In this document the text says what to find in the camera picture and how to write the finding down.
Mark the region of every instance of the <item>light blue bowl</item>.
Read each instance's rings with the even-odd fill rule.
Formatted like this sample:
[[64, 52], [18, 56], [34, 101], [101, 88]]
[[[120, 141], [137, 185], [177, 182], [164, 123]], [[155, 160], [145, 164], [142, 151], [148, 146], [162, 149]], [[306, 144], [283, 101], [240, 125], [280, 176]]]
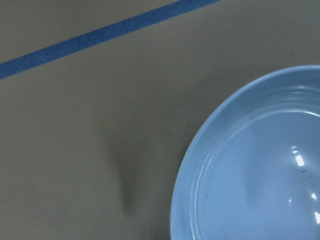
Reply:
[[181, 164], [171, 240], [320, 239], [320, 66], [263, 76], [206, 120]]

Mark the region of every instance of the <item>blue tape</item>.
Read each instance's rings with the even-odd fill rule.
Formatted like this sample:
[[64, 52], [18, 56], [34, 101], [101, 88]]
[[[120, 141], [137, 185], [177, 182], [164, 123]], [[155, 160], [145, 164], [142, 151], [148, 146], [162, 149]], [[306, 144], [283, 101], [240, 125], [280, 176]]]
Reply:
[[219, 0], [180, 0], [0, 64], [0, 79], [65, 57]]

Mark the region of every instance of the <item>bowl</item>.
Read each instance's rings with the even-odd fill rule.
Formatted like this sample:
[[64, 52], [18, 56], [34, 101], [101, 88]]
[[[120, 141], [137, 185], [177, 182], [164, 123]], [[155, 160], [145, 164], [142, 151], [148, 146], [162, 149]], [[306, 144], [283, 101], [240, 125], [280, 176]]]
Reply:
[[171, 240], [320, 239], [320, 66], [265, 75], [192, 140], [174, 186]]

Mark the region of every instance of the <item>tape strip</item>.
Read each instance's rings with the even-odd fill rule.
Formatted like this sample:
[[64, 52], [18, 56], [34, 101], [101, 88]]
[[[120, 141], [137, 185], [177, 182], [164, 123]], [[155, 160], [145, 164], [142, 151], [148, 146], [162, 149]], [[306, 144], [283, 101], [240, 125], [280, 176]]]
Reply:
[[0, 64], [0, 79], [104, 43], [219, 0], [180, 0]]

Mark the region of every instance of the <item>table surface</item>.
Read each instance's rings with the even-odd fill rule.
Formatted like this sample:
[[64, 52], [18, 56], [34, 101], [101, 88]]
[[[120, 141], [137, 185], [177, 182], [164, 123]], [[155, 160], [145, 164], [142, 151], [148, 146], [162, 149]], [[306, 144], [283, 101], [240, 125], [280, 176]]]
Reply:
[[[173, 2], [3, 0], [0, 63]], [[222, 0], [2, 79], [0, 239], [169, 240], [199, 127], [252, 80], [319, 65], [319, 22], [318, 0]]]

